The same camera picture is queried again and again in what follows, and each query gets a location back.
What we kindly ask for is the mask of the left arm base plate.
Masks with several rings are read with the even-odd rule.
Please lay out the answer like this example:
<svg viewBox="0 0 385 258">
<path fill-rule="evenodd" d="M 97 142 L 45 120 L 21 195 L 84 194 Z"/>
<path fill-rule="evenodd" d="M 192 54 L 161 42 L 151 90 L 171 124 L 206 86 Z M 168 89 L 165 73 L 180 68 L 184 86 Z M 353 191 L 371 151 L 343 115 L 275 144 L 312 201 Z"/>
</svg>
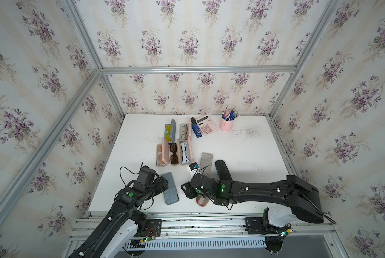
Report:
<svg viewBox="0 0 385 258">
<path fill-rule="evenodd" d="M 152 237 L 160 236 L 162 229 L 161 219 L 146 219 L 145 221 L 136 224 L 137 232 L 134 237 Z"/>
</svg>

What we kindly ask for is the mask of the teal glasses case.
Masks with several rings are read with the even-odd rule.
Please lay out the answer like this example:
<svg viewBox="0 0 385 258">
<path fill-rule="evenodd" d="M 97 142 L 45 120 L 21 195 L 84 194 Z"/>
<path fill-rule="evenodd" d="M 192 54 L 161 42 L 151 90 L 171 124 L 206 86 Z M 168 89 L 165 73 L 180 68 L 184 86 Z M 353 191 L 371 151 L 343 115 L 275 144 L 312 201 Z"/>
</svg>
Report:
<svg viewBox="0 0 385 258">
<path fill-rule="evenodd" d="M 179 201 L 177 188 L 174 182 L 173 174 L 171 172 L 162 175 L 168 182 L 168 189 L 163 192 L 164 200 L 167 205 L 175 204 Z"/>
</svg>

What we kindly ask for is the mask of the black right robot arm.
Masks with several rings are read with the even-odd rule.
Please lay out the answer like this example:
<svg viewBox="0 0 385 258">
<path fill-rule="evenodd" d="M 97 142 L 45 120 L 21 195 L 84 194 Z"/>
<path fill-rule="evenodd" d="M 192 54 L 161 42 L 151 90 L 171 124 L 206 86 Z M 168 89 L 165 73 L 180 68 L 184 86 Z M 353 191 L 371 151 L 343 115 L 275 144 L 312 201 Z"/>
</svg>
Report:
<svg viewBox="0 0 385 258">
<path fill-rule="evenodd" d="M 301 221 L 324 222 L 318 189 L 295 175 L 270 183 L 245 183 L 216 181 L 196 174 L 191 181 L 181 185 L 181 189 L 189 199 L 202 196 L 219 206 L 244 202 L 273 203 L 290 208 L 291 214 Z"/>
</svg>

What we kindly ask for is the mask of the plaid glasses case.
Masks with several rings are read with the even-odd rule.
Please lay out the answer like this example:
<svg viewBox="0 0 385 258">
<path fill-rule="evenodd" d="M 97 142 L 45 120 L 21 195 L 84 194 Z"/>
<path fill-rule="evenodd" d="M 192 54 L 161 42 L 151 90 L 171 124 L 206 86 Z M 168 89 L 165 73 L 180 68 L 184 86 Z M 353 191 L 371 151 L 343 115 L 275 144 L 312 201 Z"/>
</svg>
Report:
<svg viewBox="0 0 385 258">
<path fill-rule="evenodd" d="M 209 203 L 209 199 L 208 198 L 205 198 L 203 196 L 199 196 L 196 198 L 196 203 L 200 206 L 200 207 L 205 207 L 208 203 Z"/>
</svg>

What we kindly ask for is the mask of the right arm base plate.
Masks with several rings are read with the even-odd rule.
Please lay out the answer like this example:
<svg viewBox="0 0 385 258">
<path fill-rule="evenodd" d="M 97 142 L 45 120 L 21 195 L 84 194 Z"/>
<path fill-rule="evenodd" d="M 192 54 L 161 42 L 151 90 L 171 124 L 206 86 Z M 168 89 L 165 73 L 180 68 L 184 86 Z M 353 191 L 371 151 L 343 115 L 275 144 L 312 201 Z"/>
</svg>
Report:
<svg viewBox="0 0 385 258">
<path fill-rule="evenodd" d="M 283 227 L 277 227 L 270 224 L 269 220 L 264 217 L 246 217 L 245 231 L 248 234 L 268 235 L 275 234 L 279 236 L 286 236 L 291 232 L 291 224 L 287 223 Z"/>
</svg>

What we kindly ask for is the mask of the black tan glasses case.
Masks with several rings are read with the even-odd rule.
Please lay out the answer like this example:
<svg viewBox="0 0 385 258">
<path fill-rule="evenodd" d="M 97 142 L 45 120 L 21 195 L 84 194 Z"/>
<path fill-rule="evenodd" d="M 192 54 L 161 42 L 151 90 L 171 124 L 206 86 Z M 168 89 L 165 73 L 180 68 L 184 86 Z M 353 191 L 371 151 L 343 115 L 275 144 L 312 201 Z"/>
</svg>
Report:
<svg viewBox="0 0 385 258">
<path fill-rule="evenodd" d="M 220 180 L 232 181 L 232 176 L 224 160 L 217 160 L 215 162 L 215 168 Z"/>
</svg>

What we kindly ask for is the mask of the pink case white glasses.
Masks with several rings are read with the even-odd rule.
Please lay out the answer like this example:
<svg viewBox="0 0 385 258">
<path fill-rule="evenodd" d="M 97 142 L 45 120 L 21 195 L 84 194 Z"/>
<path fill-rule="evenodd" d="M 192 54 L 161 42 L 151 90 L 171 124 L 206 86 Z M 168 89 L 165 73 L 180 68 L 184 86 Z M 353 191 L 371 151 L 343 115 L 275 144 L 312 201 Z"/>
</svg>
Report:
<svg viewBox="0 0 385 258">
<path fill-rule="evenodd" d="M 189 165 L 194 161 L 190 137 L 187 137 L 185 141 L 180 141 L 180 153 L 182 166 Z"/>
</svg>

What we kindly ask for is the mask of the grey glasses case red glasses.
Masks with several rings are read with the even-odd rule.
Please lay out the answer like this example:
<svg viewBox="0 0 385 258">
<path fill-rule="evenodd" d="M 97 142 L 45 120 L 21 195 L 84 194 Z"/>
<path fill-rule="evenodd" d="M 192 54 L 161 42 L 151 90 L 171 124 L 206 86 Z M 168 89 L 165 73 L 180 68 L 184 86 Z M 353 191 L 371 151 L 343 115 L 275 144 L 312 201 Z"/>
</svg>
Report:
<svg viewBox="0 0 385 258">
<path fill-rule="evenodd" d="M 213 165 L 213 155 L 211 153 L 202 153 L 200 161 L 200 173 L 211 177 L 211 170 Z"/>
</svg>

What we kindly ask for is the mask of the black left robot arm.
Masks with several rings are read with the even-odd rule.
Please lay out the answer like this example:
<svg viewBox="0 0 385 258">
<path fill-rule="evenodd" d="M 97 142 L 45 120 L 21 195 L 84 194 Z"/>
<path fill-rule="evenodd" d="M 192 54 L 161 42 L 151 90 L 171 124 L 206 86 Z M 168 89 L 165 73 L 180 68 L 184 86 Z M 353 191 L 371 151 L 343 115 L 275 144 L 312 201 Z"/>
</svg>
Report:
<svg viewBox="0 0 385 258">
<path fill-rule="evenodd" d="M 144 202 L 168 190 L 168 181 L 148 166 L 142 166 L 138 177 L 117 192 L 112 207 L 70 258 L 113 258 L 124 244 L 146 227 Z"/>
</svg>

